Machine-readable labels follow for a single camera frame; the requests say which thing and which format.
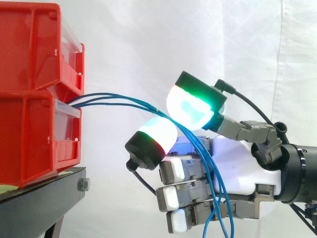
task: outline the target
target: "cable connector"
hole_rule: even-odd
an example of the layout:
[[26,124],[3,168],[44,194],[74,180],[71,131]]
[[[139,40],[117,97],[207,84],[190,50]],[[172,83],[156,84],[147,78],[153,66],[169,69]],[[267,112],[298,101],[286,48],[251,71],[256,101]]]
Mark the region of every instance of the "cable connector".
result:
[[236,89],[233,86],[223,81],[222,79],[218,79],[214,87],[219,89],[221,92],[225,91],[230,94],[234,94],[236,92]]

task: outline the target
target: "black cable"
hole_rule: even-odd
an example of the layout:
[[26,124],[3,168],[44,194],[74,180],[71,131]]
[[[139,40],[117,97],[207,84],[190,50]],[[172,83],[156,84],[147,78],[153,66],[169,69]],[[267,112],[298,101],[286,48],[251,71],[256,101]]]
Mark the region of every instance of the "black cable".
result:
[[275,127],[277,136],[281,139],[283,144],[289,144],[289,141],[286,137],[287,132],[287,126],[282,122],[277,122],[273,124],[271,120],[260,110],[260,108],[257,107],[250,99],[248,99],[246,96],[242,95],[238,91],[233,92],[234,95],[241,98],[243,101],[245,101],[247,104],[249,104],[264,120],[267,124],[270,124]]
[[315,232],[314,227],[311,224],[309,224],[309,222],[305,219],[305,217],[303,217],[302,214],[296,210],[296,208],[293,208],[292,206],[291,208],[296,213],[296,215],[299,216],[299,218],[305,223],[305,225],[317,236],[317,233]]
[[249,104],[260,116],[265,120],[267,124],[270,124],[275,127],[277,136],[281,139],[283,144],[289,144],[289,141],[286,137],[287,132],[287,126],[282,122],[277,122],[273,124],[271,120],[260,110],[260,108],[257,107],[250,99],[248,99],[246,96],[239,93],[232,85],[228,84],[227,82],[219,79],[217,83],[214,85],[215,88],[219,89],[221,92],[225,91],[227,93],[233,94],[238,96],[240,99],[245,101],[247,104]]
[[239,93],[238,91],[234,92],[234,95],[238,96],[239,98],[241,98],[243,101],[245,101],[247,104],[249,104],[254,110],[256,110],[256,112],[258,114],[260,114],[260,116],[266,121],[267,124],[273,125],[274,124],[271,122],[271,120],[264,114],[264,112],[262,112],[260,110],[260,108],[257,107],[257,105],[255,105],[250,99],[248,99],[246,96],[242,95],[241,93]]
[[151,193],[154,194],[154,196],[157,195],[157,193],[155,192],[154,188],[152,188],[147,182],[145,182],[145,180],[138,174],[138,172],[132,171],[132,173],[135,175],[135,177],[137,177],[137,179],[138,179]]
[[291,208],[296,209],[297,211],[299,211],[300,213],[302,213],[305,217],[307,217],[307,212],[305,212],[302,208],[300,208],[299,206],[295,205],[295,204],[290,204]]

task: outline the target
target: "blue cable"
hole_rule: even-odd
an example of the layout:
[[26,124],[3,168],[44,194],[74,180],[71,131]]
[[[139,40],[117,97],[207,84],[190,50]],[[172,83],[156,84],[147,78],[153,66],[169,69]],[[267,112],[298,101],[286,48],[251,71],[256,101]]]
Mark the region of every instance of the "blue cable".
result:
[[[96,98],[96,99],[91,99],[91,100],[88,100],[86,102],[82,102],[82,103],[78,103],[76,105],[73,105],[73,107],[79,108],[79,107],[95,106],[95,105],[130,106],[130,107],[139,108],[139,109],[142,109],[144,111],[148,111],[148,112],[157,114],[158,116],[167,118],[171,122],[173,122],[176,126],[178,126],[180,128],[180,130],[185,134],[185,136],[188,137],[189,140],[193,143],[195,149],[197,150],[197,152],[200,154],[200,156],[202,158],[204,166],[206,167],[207,177],[208,177],[208,181],[210,183],[211,193],[212,193],[212,197],[213,197],[214,201],[216,201],[215,192],[214,192],[214,188],[213,188],[213,185],[212,185],[212,179],[211,179],[211,176],[210,176],[209,167],[208,167],[208,164],[206,163],[206,161],[208,161],[208,163],[211,165],[211,168],[213,169],[213,171],[215,173],[215,176],[218,179],[218,182],[219,182],[219,199],[218,199],[218,202],[215,202],[215,209],[213,211],[214,211],[214,213],[217,211],[218,216],[219,216],[219,221],[220,221],[221,227],[223,229],[223,232],[224,232],[225,236],[228,237],[228,235],[226,233],[226,229],[225,229],[223,221],[222,221],[221,212],[220,212],[220,208],[219,208],[219,202],[221,201],[222,188],[223,188],[223,192],[224,192],[225,198],[227,200],[227,206],[228,206],[230,223],[231,223],[231,238],[233,238],[234,227],[233,227],[232,211],[231,211],[231,207],[230,207],[230,204],[229,204],[228,194],[227,194],[226,189],[224,187],[223,180],[221,178],[219,170],[217,169],[217,167],[216,167],[211,155],[209,154],[209,152],[207,151],[207,149],[205,148],[203,143],[196,137],[196,135],[193,132],[191,132],[190,130],[188,130],[187,128],[185,128],[184,126],[182,126],[181,124],[175,122],[173,119],[171,119],[170,117],[165,115],[163,112],[157,110],[154,106],[152,106],[152,105],[150,105],[150,104],[148,104],[148,103],[146,103],[144,101],[141,101],[141,100],[138,100],[138,99],[134,99],[134,98],[130,98],[130,97],[121,96],[119,94],[112,94],[112,93],[88,94],[88,95],[84,95],[84,96],[78,97],[78,98],[76,98],[74,100],[71,100],[71,101],[68,102],[68,104],[70,104],[70,103],[72,103],[74,101],[77,101],[78,99],[81,99],[81,98],[85,98],[85,97],[89,97],[89,96],[98,96],[98,95],[109,95],[110,97],[100,97],[100,98]],[[98,100],[101,100],[101,99],[114,99],[114,98],[127,99],[127,100],[135,102],[135,103],[137,103],[139,105],[142,105],[145,108],[137,106],[137,105],[134,105],[134,104],[125,104],[125,103],[89,103],[89,102],[98,101]],[[206,222],[206,224],[205,224],[205,228],[206,229],[207,229],[207,225],[208,225],[209,221],[211,220],[211,218],[213,217],[214,213],[212,213],[210,215],[209,219],[207,220],[208,222]]]

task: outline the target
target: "white fingertip pad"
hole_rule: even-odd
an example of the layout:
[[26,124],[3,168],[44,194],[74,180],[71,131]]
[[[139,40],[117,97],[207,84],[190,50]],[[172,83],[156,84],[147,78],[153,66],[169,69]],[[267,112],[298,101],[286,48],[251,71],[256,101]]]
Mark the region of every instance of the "white fingertip pad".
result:
[[173,233],[182,233],[187,231],[186,215],[183,209],[178,209],[170,214]]
[[174,182],[183,182],[185,179],[182,161],[179,158],[172,158],[169,160],[174,174]]
[[174,186],[166,186],[163,188],[163,194],[167,211],[177,210],[179,208],[179,202],[176,188]]

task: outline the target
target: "white backdrop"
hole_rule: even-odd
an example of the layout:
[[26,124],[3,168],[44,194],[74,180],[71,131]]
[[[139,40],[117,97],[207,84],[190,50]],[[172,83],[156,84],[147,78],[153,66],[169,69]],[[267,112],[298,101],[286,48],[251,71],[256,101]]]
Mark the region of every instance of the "white backdrop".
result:
[[[145,100],[166,112],[165,99],[181,71],[208,84],[222,78],[273,121],[291,142],[317,145],[317,2],[315,0],[57,0],[85,44],[85,92]],[[229,95],[226,114],[261,120]],[[64,218],[62,238],[200,237],[167,232],[156,199],[125,168],[126,141],[153,115],[137,109],[83,109],[82,166],[91,188]],[[209,132],[198,131],[197,134]],[[153,187],[158,171],[140,171]],[[223,237],[218,222],[208,237]],[[314,237],[278,203],[256,220],[235,219],[235,237]]]

